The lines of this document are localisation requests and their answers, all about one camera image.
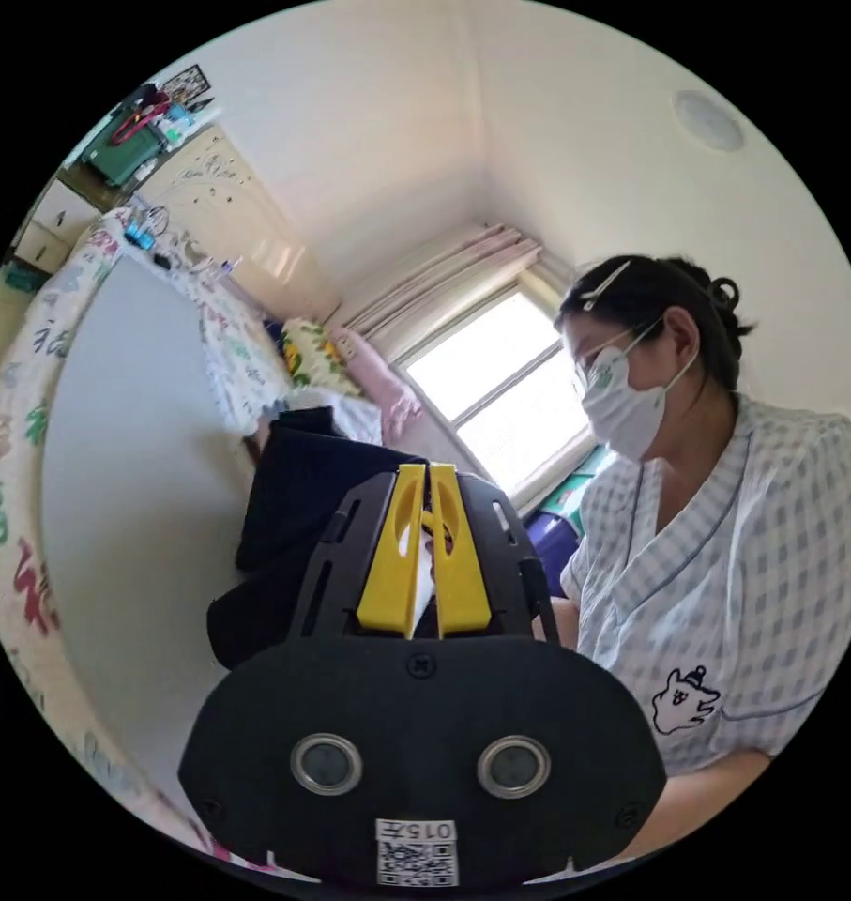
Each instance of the drawer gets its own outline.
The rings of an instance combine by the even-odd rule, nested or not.
[[[15,255],[44,272],[53,275],[66,262],[71,247],[42,225],[31,221],[22,232]]]
[[[43,195],[31,219],[73,247],[84,229],[98,215],[99,210],[61,181],[55,180]]]

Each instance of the face mask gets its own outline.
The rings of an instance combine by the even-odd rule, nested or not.
[[[628,354],[648,331],[649,328],[625,350],[604,347],[600,351],[591,367],[582,400],[582,407],[599,442],[635,463],[640,462],[647,453],[660,430],[666,394],[697,357],[695,354],[668,385],[646,391],[634,389],[629,384]]]

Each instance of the window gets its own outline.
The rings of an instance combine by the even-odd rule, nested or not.
[[[509,495],[585,434],[559,335],[521,293],[464,319],[403,367]]]

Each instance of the qr code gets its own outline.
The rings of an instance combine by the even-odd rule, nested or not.
[[[378,882],[404,888],[459,885],[456,845],[381,841],[378,843]]]

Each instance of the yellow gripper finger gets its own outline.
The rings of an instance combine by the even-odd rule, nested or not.
[[[434,588],[438,634],[480,632],[491,621],[491,606],[481,577],[472,530],[463,506],[456,467],[432,464]],[[441,539],[445,527],[453,540],[448,554]]]
[[[369,580],[357,607],[364,629],[412,638],[415,628],[418,546],[425,499],[425,465],[403,464],[375,547]],[[409,527],[405,552],[401,538]]]

